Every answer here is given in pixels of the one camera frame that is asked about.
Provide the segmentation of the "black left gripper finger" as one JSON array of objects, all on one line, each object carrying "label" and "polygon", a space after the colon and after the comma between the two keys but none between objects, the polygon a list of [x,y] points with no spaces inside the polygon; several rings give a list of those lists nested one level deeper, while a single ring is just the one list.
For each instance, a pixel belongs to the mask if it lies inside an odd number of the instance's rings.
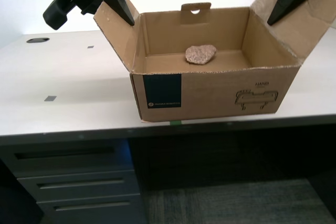
[{"label": "black left gripper finger", "polygon": [[134,26],[135,22],[126,0],[104,0],[124,21],[130,26]]}]

